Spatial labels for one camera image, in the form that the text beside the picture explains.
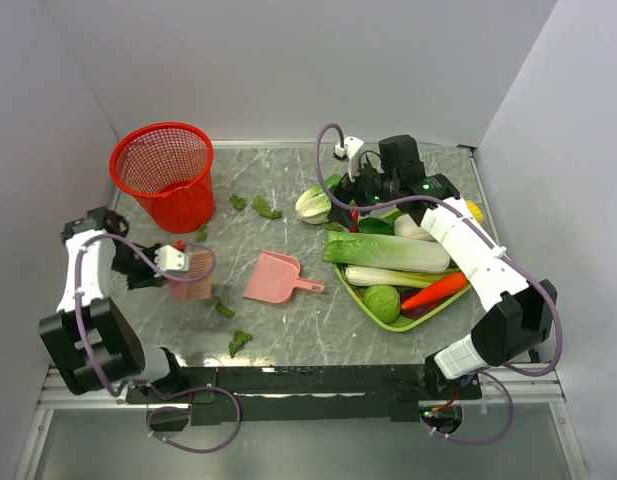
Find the pink hand brush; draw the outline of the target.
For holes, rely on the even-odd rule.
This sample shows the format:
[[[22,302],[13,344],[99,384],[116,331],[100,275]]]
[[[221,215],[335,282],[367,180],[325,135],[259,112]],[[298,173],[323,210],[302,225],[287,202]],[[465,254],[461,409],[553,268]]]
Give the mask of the pink hand brush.
[[[213,257],[210,252],[198,250],[188,254],[189,268],[185,278],[201,277],[194,282],[168,282],[169,293],[178,301],[208,300],[212,297],[212,265]]]

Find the pink dustpan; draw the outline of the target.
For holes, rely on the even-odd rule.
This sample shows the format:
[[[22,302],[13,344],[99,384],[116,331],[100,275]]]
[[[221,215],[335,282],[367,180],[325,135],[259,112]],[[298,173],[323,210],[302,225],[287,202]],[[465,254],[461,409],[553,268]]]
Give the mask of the pink dustpan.
[[[301,277],[301,264],[293,256],[262,250],[243,297],[271,304],[288,302],[295,290],[323,293],[322,282]]]

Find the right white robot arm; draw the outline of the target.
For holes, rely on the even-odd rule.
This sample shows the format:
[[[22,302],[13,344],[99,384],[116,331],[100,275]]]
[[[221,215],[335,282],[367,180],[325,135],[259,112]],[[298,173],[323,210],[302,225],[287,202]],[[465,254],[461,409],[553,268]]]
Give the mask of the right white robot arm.
[[[469,334],[426,359],[426,390],[447,398],[460,379],[489,367],[510,368],[512,358],[550,336],[555,338],[553,358],[536,374],[553,371],[562,354],[563,329],[552,283],[536,280],[508,257],[479,226],[447,177],[426,174],[413,137],[380,141],[379,170],[363,161],[363,152],[361,139],[338,136],[333,156],[347,163],[348,171],[325,191],[334,212],[349,221],[355,212],[397,207],[449,254],[485,311]]]

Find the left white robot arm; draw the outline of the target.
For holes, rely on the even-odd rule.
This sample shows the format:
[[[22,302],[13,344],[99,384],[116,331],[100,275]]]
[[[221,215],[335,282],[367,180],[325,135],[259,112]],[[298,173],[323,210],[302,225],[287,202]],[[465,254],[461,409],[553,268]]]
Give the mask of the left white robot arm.
[[[165,278],[142,259],[153,261],[159,243],[129,247],[122,239],[129,223],[122,215],[98,207],[65,224],[61,240],[69,263],[57,311],[39,321],[38,333],[67,388],[82,395],[104,388],[97,369],[115,385],[125,380],[150,383],[164,402],[180,398],[186,378],[172,352],[143,347],[111,297],[111,274],[126,277],[130,290],[160,287]],[[88,356],[81,335],[88,338],[96,360]]]

